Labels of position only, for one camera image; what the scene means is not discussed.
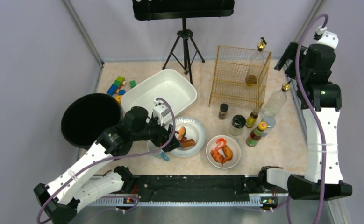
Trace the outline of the glass bottle brown liquid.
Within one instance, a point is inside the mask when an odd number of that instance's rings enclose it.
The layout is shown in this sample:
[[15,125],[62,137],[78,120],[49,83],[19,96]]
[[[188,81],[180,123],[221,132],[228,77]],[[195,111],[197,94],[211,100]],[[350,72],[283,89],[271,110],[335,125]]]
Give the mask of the glass bottle brown liquid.
[[267,42],[265,38],[261,37],[255,53],[250,57],[249,67],[245,77],[245,83],[248,86],[253,86],[257,84],[257,78],[260,75],[265,63],[263,50],[265,49],[266,44]]

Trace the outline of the clear glass oil bottle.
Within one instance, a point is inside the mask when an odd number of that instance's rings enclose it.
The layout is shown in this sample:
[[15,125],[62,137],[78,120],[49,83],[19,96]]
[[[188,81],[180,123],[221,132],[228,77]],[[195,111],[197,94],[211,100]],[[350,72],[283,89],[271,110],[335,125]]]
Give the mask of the clear glass oil bottle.
[[291,89],[290,81],[282,84],[281,89],[271,94],[264,108],[261,110],[262,120],[265,117],[276,117],[287,101],[287,93]]

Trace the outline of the silver lid blue label jar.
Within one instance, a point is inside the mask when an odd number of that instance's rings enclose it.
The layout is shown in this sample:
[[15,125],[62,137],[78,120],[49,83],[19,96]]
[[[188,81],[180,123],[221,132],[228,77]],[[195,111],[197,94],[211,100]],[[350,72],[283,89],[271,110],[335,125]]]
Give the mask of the silver lid blue label jar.
[[271,132],[276,125],[276,120],[273,116],[266,115],[262,118],[262,121],[267,124],[267,128],[264,131],[265,133]]

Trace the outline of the small yellow oil bottle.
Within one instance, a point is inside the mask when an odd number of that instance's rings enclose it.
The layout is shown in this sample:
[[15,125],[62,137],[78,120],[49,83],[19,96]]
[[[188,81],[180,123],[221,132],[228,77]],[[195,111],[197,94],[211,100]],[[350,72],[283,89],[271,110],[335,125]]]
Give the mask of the small yellow oil bottle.
[[256,123],[256,120],[259,116],[259,113],[260,113],[260,108],[255,108],[249,115],[249,117],[246,119],[246,123],[245,123],[245,126],[247,128],[252,128],[255,123]]

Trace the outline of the red sauce bottle yellow cap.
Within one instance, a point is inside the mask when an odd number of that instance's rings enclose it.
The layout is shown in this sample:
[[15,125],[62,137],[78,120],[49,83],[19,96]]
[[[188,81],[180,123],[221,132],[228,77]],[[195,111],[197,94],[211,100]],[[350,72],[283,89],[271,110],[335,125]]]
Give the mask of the red sauce bottle yellow cap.
[[261,121],[256,128],[254,128],[246,139],[246,144],[249,147],[255,147],[261,140],[264,131],[267,128],[267,124]]

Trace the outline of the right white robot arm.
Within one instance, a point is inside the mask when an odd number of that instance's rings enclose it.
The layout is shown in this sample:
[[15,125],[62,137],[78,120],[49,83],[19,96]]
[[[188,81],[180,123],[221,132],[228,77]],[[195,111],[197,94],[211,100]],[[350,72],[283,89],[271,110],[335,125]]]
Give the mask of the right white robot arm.
[[303,175],[281,167],[265,166],[259,172],[264,185],[287,191],[294,200],[335,200],[349,197],[353,187],[340,171],[337,128],[342,107],[341,89],[330,82],[335,50],[319,43],[299,47],[289,43],[275,66],[302,86],[297,89],[307,130],[308,164]]

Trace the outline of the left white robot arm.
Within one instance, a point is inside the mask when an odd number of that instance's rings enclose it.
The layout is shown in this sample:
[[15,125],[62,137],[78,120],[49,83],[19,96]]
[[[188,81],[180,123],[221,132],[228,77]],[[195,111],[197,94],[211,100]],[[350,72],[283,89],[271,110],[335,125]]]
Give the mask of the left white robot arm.
[[97,199],[117,191],[128,192],[133,175],[125,166],[119,166],[104,177],[88,181],[108,163],[128,158],[135,141],[150,140],[158,151],[171,151],[180,147],[175,137],[176,125],[165,128],[164,118],[175,115],[166,102],[156,102],[152,116],[140,106],[126,112],[120,122],[105,129],[85,155],[62,175],[48,184],[38,184],[34,194],[41,205],[37,223],[42,224],[42,213],[54,224],[69,223],[84,207]]

